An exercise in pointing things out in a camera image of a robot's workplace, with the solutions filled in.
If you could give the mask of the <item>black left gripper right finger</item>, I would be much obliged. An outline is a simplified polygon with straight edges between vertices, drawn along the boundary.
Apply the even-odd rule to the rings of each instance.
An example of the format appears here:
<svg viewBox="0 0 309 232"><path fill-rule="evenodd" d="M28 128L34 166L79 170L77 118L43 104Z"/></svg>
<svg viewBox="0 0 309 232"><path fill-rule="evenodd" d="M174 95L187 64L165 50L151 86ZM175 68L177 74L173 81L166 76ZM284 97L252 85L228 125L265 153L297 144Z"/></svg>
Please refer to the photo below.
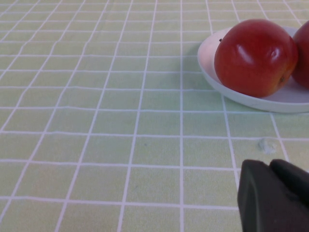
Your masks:
<svg viewBox="0 0 309 232"><path fill-rule="evenodd" d="M282 159L273 159L271 170L306 207L309 206L309 173Z"/></svg>

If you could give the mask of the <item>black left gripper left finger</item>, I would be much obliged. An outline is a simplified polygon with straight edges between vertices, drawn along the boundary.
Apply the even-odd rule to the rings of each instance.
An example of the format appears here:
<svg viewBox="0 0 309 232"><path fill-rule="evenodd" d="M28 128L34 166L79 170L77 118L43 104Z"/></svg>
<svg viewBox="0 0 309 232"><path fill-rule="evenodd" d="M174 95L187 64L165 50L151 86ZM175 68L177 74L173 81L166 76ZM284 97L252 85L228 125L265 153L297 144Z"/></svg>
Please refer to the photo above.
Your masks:
<svg viewBox="0 0 309 232"><path fill-rule="evenodd" d="M244 232L309 230L309 207L262 161L243 161L237 201Z"/></svg>

